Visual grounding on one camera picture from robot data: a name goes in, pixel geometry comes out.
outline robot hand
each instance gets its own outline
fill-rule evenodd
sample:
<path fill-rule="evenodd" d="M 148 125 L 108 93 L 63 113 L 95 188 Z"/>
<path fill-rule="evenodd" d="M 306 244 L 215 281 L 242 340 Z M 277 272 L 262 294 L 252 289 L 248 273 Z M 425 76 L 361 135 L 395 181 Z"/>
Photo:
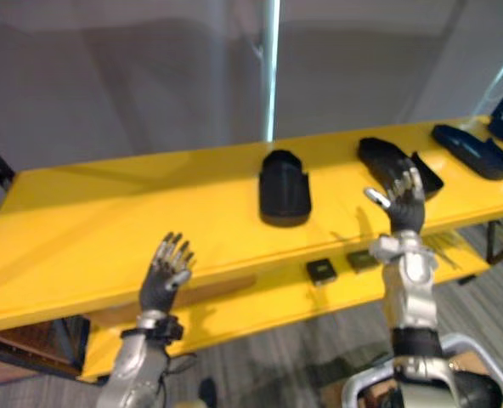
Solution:
<path fill-rule="evenodd" d="M 169 313 L 178 288 L 191 277 L 193 257 L 187 241 L 176 249 L 181 239 L 171 232 L 155 252 L 140 289 L 142 313 L 136 328 L 122 333 L 123 345 L 97 408 L 158 407 L 166 398 L 164 377 L 171 361 L 166 346 L 184 333 Z"/>
<path fill-rule="evenodd" d="M 170 232 L 157 248 L 140 289 L 139 300 L 143 312 L 170 312 L 178 288 L 191 277 L 189 262 L 193 253 L 189 251 L 189 242 L 184 242 L 174 253 L 181 239 L 181 234 Z"/>
<path fill-rule="evenodd" d="M 392 233 L 412 230 L 419 235 L 425 222 L 423 184 L 411 159 L 405 159 L 401 164 L 403 179 L 395 180 L 392 188 L 387 190 L 389 198 L 371 187 L 365 189 L 365 195 L 386 212 Z"/>

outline yellow shelf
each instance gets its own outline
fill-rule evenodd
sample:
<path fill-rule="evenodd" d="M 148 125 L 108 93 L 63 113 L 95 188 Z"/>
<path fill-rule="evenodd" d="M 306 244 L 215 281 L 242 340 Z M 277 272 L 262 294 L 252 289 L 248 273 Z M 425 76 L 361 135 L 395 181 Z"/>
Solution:
<path fill-rule="evenodd" d="M 430 136 L 433 122 L 276 141 L 309 172 L 313 211 L 296 228 L 259 218 L 257 173 L 269 144 L 97 161 L 18 174 L 0 210 L 0 330 L 132 302 L 162 236 L 182 231 L 192 286 L 365 247 L 388 230 L 363 195 L 358 160 L 374 135 L 417 150 L 444 180 L 424 234 L 503 216 L 503 180 L 477 176 Z M 471 131 L 487 136 L 482 123 Z"/>
<path fill-rule="evenodd" d="M 441 247 L 459 265 L 454 268 L 437 257 L 440 266 L 435 274 L 436 282 L 479 274 L 489 267 L 455 232 L 432 235 L 425 241 L 430 247 Z M 293 263 L 259 275 L 253 287 L 233 295 L 175 310 L 185 327 L 184 339 L 175 342 L 169 353 L 201 349 L 383 296 L 380 266 L 356 273 L 343 256 L 331 258 L 331 262 L 338 279 L 326 286 L 313 286 L 304 265 Z M 110 372 L 121 347 L 120 332 L 133 326 L 134 322 L 129 322 L 92 329 L 82 380 L 95 381 Z"/>

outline silver metal part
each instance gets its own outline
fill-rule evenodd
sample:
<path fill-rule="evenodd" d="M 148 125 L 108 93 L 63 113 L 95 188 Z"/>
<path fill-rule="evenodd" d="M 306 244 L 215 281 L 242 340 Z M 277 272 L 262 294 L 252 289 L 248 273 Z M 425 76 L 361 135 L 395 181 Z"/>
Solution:
<path fill-rule="evenodd" d="M 280 36 L 281 0 L 264 0 L 263 65 L 261 69 L 261 110 L 263 141 L 274 141 L 276 111 L 276 68 Z"/>
<path fill-rule="evenodd" d="M 159 310 L 146 310 L 137 326 L 152 328 L 165 317 Z M 164 389 L 159 380 L 167 368 L 168 356 L 158 343 L 146 340 L 142 333 L 126 336 L 97 408 L 161 407 Z"/>
<path fill-rule="evenodd" d="M 365 195 L 373 202 L 378 204 L 384 210 L 387 210 L 391 206 L 391 202 L 387 197 L 385 197 L 380 191 L 373 189 L 372 187 L 367 187 L 365 189 Z"/>
<path fill-rule="evenodd" d="M 405 408 L 455 408 L 454 397 L 446 388 L 426 384 L 400 384 Z"/>
<path fill-rule="evenodd" d="M 431 382 L 437 380 L 446 384 L 453 396 L 452 406 L 459 406 L 459 396 L 457 387 L 455 386 L 454 373 L 446 359 L 417 355 L 398 356 L 393 360 L 393 369 L 398 375 L 411 382 Z"/>
<path fill-rule="evenodd" d="M 503 390 L 503 369 L 495 359 L 476 340 L 465 334 L 450 333 L 440 339 L 444 355 L 448 357 L 472 351 L 484 363 L 489 375 Z M 359 394 L 374 384 L 393 377 L 393 360 L 383 362 L 368 370 L 351 376 L 342 389 L 342 408 L 358 408 Z"/>
<path fill-rule="evenodd" d="M 437 304 L 432 296 L 433 253 L 414 231 L 382 235 L 370 253 L 385 264 L 384 312 L 390 327 L 437 327 Z"/>

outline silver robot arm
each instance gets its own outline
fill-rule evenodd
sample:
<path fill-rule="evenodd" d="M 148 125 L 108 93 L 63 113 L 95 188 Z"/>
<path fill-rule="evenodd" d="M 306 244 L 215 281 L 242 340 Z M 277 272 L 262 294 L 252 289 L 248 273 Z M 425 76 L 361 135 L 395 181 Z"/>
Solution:
<path fill-rule="evenodd" d="M 183 335 L 178 319 L 169 314 L 178 288 L 189 280 L 193 253 L 181 235 L 168 234 L 155 252 L 140 290 L 141 315 L 135 329 L 122 333 L 123 345 L 97 408 L 159 408 L 164 405 L 164 378 L 170 357 L 166 347 Z"/>
<path fill-rule="evenodd" d="M 414 164 L 408 160 L 404 166 L 402 180 L 387 191 L 389 198 L 365 190 L 387 213 L 392 227 L 392 234 L 380 236 L 370 253 L 384 263 L 384 312 L 392 332 L 398 398 L 405 407 L 459 407 L 453 372 L 438 339 L 432 296 L 438 264 L 420 238 L 425 220 L 423 187 Z"/>

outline white wall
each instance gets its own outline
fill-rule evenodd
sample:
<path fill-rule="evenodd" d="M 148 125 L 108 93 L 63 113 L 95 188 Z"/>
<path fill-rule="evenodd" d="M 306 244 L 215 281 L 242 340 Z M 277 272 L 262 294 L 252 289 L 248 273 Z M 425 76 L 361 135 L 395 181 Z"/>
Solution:
<path fill-rule="evenodd" d="M 0 0 L 16 170 L 259 139 L 256 0 Z M 503 0 L 285 0 L 279 137 L 472 112 Z"/>

